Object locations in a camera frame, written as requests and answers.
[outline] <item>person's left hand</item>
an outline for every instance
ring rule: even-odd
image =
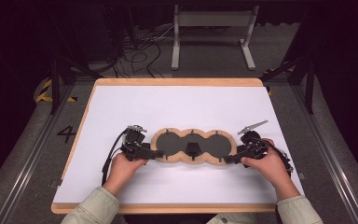
[[[112,159],[110,174],[107,177],[106,182],[103,184],[103,187],[117,197],[120,190],[133,177],[135,171],[147,162],[147,160],[142,159],[129,161],[124,153],[118,153]]]

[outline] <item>printed number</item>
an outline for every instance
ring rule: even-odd
[[[60,131],[59,133],[57,133],[57,135],[64,135],[66,136],[65,139],[65,143],[68,143],[69,141],[69,137],[71,135],[76,135],[76,133],[72,133],[72,130],[74,129],[74,127],[72,127],[71,125],[69,125],[68,127],[66,127],[65,129],[63,129],[62,131]]]

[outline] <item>white paper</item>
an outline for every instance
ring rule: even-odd
[[[223,130],[241,145],[237,132],[255,129],[290,152],[264,87],[98,86],[78,131],[76,151],[54,203],[81,203],[101,186],[102,168],[128,125],[147,129],[144,142],[162,128]],[[296,168],[292,180],[304,194]],[[120,194],[121,203],[276,203],[275,191],[257,170],[241,164],[213,166],[150,161]]]

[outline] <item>hand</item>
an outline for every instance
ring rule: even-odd
[[[278,201],[300,195],[289,174],[287,174],[278,152],[269,147],[267,153],[261,160],[242,157],[241,162],[257,169],[272,184],[275,188]]]
[[[110,173],[103,187],[118,197],[120,190],[130,181],[135,171],[139,167],[146,165],[147,162],[147,160],[141,159],[129,161],[123,153],[118,153],[112,159]]]

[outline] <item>table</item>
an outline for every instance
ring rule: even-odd
[[[268,124],[256,131],[274,139],[276,146],[291,158],[268,93],[259,79],[98,79],[51,210],[69,213],[101,185],[107,153],[129,124],[142,125],[149,131],[144,142],[161,128],[175,127],[221,129],[232,134],[239,145],[236,132],[264,119]],[[296,167],[292,179],[303,193]],[[257,170],[244,169],[240,164],[158,161],[150,161],[139,169],[119,199],[120,214],[272,212],[276,202],[270,183]]]

